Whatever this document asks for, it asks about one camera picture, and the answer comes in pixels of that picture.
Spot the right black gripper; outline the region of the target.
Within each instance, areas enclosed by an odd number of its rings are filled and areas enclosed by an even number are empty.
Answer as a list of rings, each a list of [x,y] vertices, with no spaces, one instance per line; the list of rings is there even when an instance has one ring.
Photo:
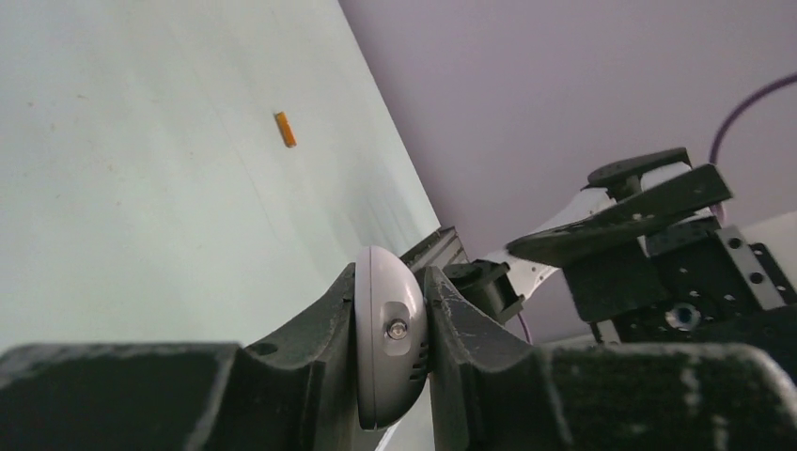
[[[672,225],[732,197],[711,164],[640,193],[644,174],[672,163],[691,167],[687,149],[599,167],[586,187],[626,199],[583,220],[511,241],[508,253],[564,268],[580,319],[603,344],[741,342],[763,349],[795,344],[795,215],[747,228],[720,227],[712,219]],[[634,241],[670,225],[646,244]]]

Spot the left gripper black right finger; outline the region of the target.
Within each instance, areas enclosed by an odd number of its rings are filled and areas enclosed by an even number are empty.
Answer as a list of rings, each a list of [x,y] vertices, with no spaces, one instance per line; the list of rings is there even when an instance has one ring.
[[[792,450],[796,387],[742,344],[532,346],[423,272],[439,450]]]

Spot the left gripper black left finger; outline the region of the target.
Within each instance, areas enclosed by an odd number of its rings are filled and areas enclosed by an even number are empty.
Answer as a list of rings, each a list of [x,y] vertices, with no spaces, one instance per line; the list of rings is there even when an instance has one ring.
[[[35,344],[1,358],[5,450],[349,450],[354,268],[236,343]]]

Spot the white remote control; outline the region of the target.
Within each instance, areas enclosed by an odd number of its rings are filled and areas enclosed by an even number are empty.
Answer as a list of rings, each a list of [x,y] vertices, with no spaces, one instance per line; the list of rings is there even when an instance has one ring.
[[[360,427],[389,428],[413,407],[426,383],[425,298],[399,257],[369,246],[355,260],[353,309]]]

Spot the orange battery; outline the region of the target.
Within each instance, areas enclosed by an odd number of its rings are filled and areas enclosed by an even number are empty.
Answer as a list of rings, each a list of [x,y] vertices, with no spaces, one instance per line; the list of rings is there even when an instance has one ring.
[[[273,116],[284,145],[287,148],[295,148],[297,146],[297,140],[286,113],[278,112]]]

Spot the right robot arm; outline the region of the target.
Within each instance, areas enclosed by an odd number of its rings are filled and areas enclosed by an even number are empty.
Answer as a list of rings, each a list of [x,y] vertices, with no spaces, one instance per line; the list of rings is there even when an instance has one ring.
[[[500,323],[555,272],[603,344],[745,343],[796,356],[796,228],[723,225],[732,196],[715,165],[684,148],[607,164],[545,225],[446,271]]]

